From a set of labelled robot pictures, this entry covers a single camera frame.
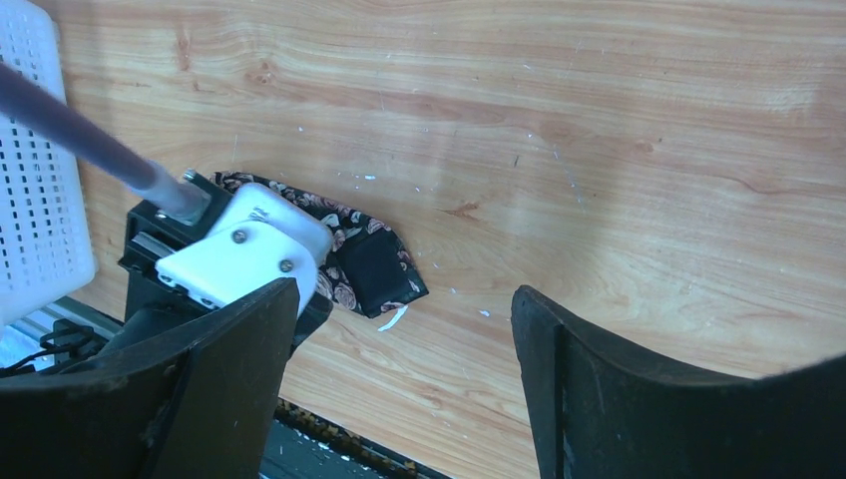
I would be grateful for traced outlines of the black pink rose tie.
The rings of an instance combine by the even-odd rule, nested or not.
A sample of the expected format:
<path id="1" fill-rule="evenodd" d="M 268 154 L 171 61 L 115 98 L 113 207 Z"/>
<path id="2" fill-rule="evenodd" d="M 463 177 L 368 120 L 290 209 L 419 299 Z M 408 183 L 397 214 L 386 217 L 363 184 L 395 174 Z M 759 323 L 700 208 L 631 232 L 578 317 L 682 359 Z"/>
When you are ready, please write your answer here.
<path id="1" fill-rule="evenodd" d="M 319 268 L 316 293 L 374 318 L 429 293 L 410 252 L 385 222 L 338 201 L 243 172 L 216 172 L 211 180 L 229 193 L 257 183 L 327 226 L 332 247 Z"/>

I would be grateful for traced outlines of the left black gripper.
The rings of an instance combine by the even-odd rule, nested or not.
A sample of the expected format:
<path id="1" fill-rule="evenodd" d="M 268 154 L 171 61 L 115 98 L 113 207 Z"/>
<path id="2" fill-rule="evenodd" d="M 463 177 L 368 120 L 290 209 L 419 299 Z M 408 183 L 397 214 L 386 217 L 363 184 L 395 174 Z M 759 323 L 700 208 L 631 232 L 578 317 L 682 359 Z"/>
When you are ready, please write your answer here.
<path id="1" fill-rule="evenodd" d="M 105 351 L 128 347 L 292 278 L 304 313 L 333 244 L 330 229 L 278 191 L 238 180 L 234 192 L 202 177 L 208 199 L 185 225 L 143 201 L 127 215 L 119 264 L 129 274 L 126 323 Z"/>

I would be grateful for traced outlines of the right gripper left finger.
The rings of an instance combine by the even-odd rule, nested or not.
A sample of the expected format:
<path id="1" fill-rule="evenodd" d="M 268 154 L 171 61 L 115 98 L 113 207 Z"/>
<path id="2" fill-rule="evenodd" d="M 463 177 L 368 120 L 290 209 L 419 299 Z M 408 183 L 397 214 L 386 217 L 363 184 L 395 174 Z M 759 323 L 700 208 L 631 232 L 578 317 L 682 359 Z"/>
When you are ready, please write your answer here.
<path id="1" fill-rule="evenodd" d="M 255 478 L 297 321 L 290 278 L 57 374 L 1 382 L 5 478 Z"/>

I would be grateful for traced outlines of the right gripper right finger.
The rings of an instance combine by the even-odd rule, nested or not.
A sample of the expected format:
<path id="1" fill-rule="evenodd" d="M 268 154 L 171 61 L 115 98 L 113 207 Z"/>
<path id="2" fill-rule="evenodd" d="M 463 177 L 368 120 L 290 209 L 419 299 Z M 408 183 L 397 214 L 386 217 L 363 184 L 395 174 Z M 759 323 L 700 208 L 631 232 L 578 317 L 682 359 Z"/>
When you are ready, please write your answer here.
<path id="1" fill-rule="evenodd" d="M 511 325 L 544 478 L 841 478 L 845 359 L 749 379 L 588 322 L 523 285 Z"/>

